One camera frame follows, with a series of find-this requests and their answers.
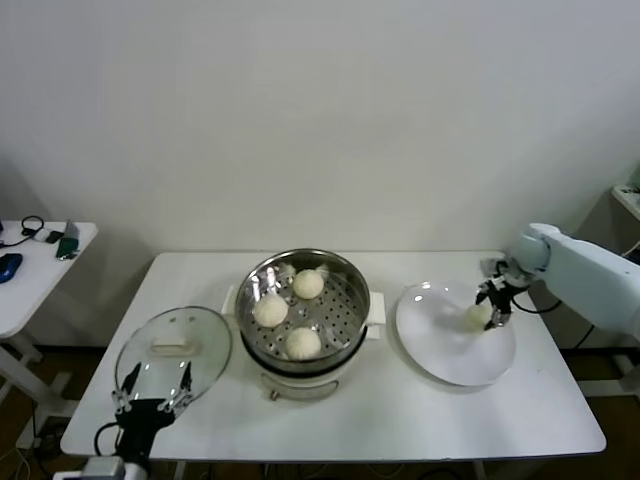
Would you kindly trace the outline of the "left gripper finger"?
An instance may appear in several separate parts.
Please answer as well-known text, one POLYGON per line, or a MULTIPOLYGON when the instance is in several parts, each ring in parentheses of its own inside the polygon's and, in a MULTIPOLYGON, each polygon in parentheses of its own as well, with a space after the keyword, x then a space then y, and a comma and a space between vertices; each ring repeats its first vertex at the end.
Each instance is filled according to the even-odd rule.
POLYGON ((191 363, 184 365, 179 388, 170 398, 160 405, 160 411, 165 413, 182 414, 193 400, 191 363))
POLYGON ((134 368, 124 377, 120 386, 117 386, 111 393, 116 409, 131 408, 131 393, 137 381, 141 369, 141 364, 137 363, 134 368))

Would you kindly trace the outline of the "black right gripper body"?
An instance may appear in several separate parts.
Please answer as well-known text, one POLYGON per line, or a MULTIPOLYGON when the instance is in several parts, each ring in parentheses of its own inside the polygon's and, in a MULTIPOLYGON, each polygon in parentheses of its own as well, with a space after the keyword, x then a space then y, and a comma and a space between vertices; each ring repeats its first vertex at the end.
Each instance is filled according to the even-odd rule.
POLYGON ((499 314, 511 314, 512 299, 516 296, 516 288, 500 279, 486 282, 489 300, 499 314))

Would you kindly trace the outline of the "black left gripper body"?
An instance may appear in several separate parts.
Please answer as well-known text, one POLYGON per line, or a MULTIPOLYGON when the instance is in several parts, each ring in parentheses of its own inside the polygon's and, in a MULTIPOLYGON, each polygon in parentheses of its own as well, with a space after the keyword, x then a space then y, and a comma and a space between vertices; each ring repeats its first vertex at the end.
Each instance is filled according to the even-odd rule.
POLYGON ((157 433, 176 419, 171 409, 162 407, 162 399, 133 400, 129 409, 119 409, 116 422, 122 430, 116 454, 125 463, 149 466, 149 456, 157 433))

